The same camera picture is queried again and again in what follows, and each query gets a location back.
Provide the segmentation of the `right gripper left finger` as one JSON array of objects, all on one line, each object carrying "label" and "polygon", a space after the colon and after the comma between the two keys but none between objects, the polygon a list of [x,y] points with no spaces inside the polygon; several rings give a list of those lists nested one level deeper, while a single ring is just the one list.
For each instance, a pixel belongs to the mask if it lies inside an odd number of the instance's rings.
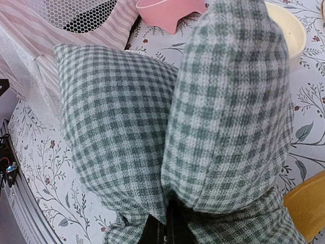
[{"label": "right gripper left finger", "polygon": [[164,244],[166,234],[166,226],[149,215],[138,244]]}]

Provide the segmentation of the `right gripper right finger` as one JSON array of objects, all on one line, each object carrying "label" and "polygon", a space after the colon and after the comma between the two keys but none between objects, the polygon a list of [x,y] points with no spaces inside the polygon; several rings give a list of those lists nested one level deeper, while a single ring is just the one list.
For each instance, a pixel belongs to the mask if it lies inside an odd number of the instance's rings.
[{"label": "right gripper right finger", "polygon": [[167,243],[195,244],[196,238],[187,226],[180,206],[170,200],[167,208]]}]

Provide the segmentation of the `green checkered cushion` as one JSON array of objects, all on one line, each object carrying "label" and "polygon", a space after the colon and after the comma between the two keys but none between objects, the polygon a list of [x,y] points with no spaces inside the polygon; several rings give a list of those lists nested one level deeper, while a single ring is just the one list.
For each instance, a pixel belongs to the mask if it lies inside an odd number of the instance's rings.
[{"label": "green checkered cushion", "polygon": [[294,111],[284,34],[264,1],[212,1],[179,67],[58,44],[62,133],[80,181],[138,243],[173,200],[197,243],[305,243],[276,182]]}]

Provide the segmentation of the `pink striped pet tent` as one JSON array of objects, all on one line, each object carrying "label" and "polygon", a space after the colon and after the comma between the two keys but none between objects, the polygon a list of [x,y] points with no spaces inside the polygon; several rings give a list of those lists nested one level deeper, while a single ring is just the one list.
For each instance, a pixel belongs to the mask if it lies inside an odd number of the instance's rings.
[{"label": "pink striped pet tent", "polygon": [[43,122],[60,123],[57,44],[123,50],[135,1],[1,1],[1,78]]}]

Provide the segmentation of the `pink pet bowl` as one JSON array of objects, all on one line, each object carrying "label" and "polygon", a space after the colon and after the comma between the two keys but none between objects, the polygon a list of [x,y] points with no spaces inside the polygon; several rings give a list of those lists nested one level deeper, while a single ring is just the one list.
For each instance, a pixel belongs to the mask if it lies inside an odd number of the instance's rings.
[{"label": "pink pet bowl", "polygon": [[139,0],[136,9],[148,26],[157,26],[172,35],[180,19],[194,12],[206,12],[204,0]]}]

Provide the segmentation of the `cream pet bowl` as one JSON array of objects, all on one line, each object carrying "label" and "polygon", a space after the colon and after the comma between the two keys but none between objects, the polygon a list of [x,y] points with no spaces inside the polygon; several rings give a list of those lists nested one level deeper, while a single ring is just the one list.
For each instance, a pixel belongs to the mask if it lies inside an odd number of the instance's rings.
[{"label": "cream pet bowl", "polygon": [[294,14],[273,3],[265,3],[269,16],[280,26],[284,33],[289,50],[290,71],[292,72],[306,47],[306,31]]}]

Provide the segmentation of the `yellow bowl stand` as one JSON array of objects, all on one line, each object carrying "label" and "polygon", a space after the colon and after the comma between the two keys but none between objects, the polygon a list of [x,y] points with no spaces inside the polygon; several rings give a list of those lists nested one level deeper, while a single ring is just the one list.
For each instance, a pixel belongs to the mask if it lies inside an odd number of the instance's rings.
[{"label": "yellow bowl stand", "polygon": [[324,228],[324,171],[299,184],[283,200],[297,230],[310,242]]}]

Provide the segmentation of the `floral table mat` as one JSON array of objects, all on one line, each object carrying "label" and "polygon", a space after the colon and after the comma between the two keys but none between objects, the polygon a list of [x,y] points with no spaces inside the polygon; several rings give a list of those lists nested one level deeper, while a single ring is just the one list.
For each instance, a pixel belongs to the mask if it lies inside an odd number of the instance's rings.
[{"label": "floral table mat", "polygon": [[[324,170],[324,21],[320,1],[274,1],[303,25],[306,47],[291,74],[295,105],[294,132],[288,159],[277,182],[283,195]],[[9,133],[28,186],[61,243],[102,243],[115,220],[87,192],[75,171],[60,132],[19,102]]]}]

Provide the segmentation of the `front aluminium rail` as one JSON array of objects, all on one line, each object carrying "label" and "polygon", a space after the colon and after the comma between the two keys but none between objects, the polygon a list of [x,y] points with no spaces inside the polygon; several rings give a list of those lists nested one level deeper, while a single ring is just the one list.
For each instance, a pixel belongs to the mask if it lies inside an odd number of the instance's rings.
[{"label": "front aluminium rail", "polygon": [[4,177],[4,193],[16,223],[26,243],[61,243],[58,235],[46,220],[25,179],[12,144],[5,119],[1,127],[1,143],[11,153],[16,169]]}]

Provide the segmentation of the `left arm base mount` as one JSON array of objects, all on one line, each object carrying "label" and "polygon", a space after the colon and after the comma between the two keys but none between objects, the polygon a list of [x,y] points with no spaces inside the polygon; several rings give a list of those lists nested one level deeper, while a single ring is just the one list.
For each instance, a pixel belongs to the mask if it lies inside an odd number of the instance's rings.
[{"label": "left arm base mount", "polygon": [[4,119],[1,126],[1,190],[6,185],[11,188],[19,172],[19,163],[12,145],[8,123],[9,121]]}]

